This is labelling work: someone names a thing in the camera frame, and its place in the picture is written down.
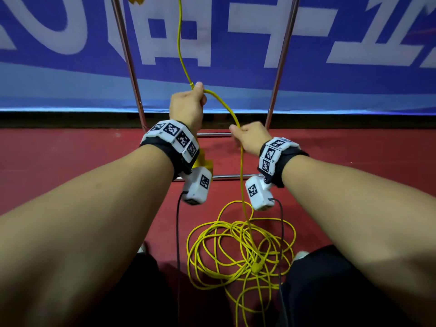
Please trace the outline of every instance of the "left hand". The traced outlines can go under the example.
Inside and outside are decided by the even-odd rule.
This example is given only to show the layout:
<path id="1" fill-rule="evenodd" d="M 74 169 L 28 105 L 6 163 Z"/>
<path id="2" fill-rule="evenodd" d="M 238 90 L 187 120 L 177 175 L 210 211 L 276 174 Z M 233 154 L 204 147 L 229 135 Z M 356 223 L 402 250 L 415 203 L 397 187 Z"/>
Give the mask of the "left hand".
<path id="1" fill-rule="evenodd" d="M 184 123 L 192 135 L 197 136 L 203 122 L 203 106 L 206 104 L 204 85 L 197 82 L 192 91 L 171 96 L 170 119 Z"/>

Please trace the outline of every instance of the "wristband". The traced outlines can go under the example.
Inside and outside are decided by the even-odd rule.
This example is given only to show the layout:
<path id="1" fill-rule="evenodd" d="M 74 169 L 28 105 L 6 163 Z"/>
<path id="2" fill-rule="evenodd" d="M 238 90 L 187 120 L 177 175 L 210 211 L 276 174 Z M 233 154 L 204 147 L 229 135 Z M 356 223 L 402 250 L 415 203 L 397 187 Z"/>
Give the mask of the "wristband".
<path id="1" fill-rule="evenodd" d="M 163 120 L 144 134 L 141 144 L 154 145 L 161 149 L 174 166 L 174 178 L 184 172 L 190 174 L 200 149 L 195 137 L 186 125 L 173 119 Z"/>
<path id="2" fill-rule="evenodd" d="M 266 183 L 273 183 L 278 188 L 283 188 L 283 169 L 297 155 L 309 156 L 308 153 L 300 149 L 298 143 L 286 138 L 273 138 L 264 143 L 260 149 L 257 169 L 264 175 Z"/>

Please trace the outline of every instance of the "red carpet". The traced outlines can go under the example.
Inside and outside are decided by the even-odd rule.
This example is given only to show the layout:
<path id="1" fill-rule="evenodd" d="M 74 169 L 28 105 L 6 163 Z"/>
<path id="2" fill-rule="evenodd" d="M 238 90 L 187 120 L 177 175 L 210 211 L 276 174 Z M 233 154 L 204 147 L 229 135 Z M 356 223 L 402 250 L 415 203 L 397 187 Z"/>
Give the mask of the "red carpet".
<path id="1" fill-rule="evenodd" d="M 356 167 L 436 196 L 436 131 L 285 129 L 271 132 L 274 136 L 295 140 L 316 159 Z M 75 176 L 128 154 L 138 147 L 141 137 L 140 129 L 0 130 L 0 214 Z M 215 174 L 239 172 L 239 151 L 231 138 L 201 139 L 200 146 L 204 148 L 206 157 L 214 160 Z M 256 164 L 256 158 L 246 155 L 245 173 L 256 173 Z M 146 238 L 151 253 L 171 283 L 176 265 L 176 203 L 182 185 L 171 185 Z M 313 251 L 329 243 L 328 238 L 285 189 L 274 188 L 272 191 L 274 197 L 284 205 L 285 219 L 297 230 L 293 247 L 295 253 L 299 250 Z M 215 181 L 204 205 L 181 205 L 180 238 L 184 270 L 187 260 L 185 243 L 189 232 L 204 222 L 215 220 L 226 203 L 240 198 L 238 181 Z M 278 207 L 256 214 L 280 217 Z M 243 220 L 241 205 L 230 206 L 223 219 Z M 267 223 L 263 227 L 279 234 L 279 223 Z M 291 233 L 288 229 L 286 231 L 288 238 Z M 229 307 L 223 291 L 197 291 L 186 282 L 182 291 L 183 298 L 186 298 L 182 303 L 186 325 L 199 326 L 210 317 L 214 317 L 210 326 L 227 326 L 233 322 L 234 304 L 231 303 Z"/>

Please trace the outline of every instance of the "hand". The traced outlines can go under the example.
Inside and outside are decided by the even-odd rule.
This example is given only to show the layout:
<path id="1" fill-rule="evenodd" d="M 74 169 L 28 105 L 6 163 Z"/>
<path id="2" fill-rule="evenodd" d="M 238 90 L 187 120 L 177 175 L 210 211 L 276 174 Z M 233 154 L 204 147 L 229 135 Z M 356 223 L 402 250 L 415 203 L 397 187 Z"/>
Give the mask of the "hand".
<path id="1" fill-rule="evenodd" d="M 233 136 L 242 143 L 244 149 L 255 156 L 260 155 L 263 144 L 270 141 L 272 137 L 259 121 L 242 126 L 230 125 Z"/>
<path id="2" fill-rule="evenodd" d="M 203 106 L 206 104 L 204 85 L 197 82 L 192 91 L 171 96 L 170 119 L 184 123 L 196 137 L 203 122 Z"/>

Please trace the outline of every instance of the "metal pole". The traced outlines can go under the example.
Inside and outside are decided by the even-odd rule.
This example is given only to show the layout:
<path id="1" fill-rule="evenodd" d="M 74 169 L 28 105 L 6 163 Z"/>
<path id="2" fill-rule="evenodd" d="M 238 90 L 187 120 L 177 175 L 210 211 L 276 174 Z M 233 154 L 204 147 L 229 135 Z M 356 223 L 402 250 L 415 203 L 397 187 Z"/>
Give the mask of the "metal pole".
<path id="1" fill-rule="evenodd" d="M 261 174 L 244 174 L 243 179 L 247 180 L 248 178 L 252 176 L 261 176 Z M 233 175 L 222 175 L 222 176 L 213 176 L 212 179 L 215 181 L 221 181 L 221 180 L 239 180 L 240 175 L 239 174 L 233 174 Z M 174 181 L 184 181 L 181 177 L 176 178 Z"/>
<path id="2" fill-rule="evenodd" d="M 222 138 L 230 137 L 232 134 L 230 132 L 201 132 L 197 133 L 198 138 Z"/>
<path id="3" fill-rule="evenodd" d="M 285 38 L 283 40 L 282 51 L 280 53 L 279 65 L 277 67 L 277 74 L 275 76 L 274 87 L 272 88 L 270 108 L 268 109 L 268 115 L 266 116 L 265 127 L 270 129 L 271 118 L 273 117 L 275 100 L 277 98 L 277 92 L 279 91 L 280 80 L 283 74 L 283 67 L 286 62 L 286 55 L 288 54 L 289 42 L 291 40 L 292 32 L 294 31 L 295 19 L 297 18 L 298 4 L 300 0 L 292 0 L 291 11 L 289 13 L 288 25 L 286 27 Z"/>
<path id="4" fill-rule="evenodd" d="M 145 120 L 144 108 L 142 107 L 141 94 L 139 93 L 138 81 L 136 79 L 134 63 L 132 60 L 132 54 L 130 53 L 129 40 L 127 38 L 126 26 L 124 25 L 123 13 L 121 12 L 121 6 L 119 0 L 111 0 L 113 12 L 115 13 L 115 20 L 118 26 L 119 37 L 123 45 L 124 57 L 126 59 L 127 68 L 130 74 L 130 80 L 132 81 L 132 87 L 134 89 L 136 106 L 138 107 L 139 119 L 141 120 L 142 129 L 148 131 L 147 122 Z"/>

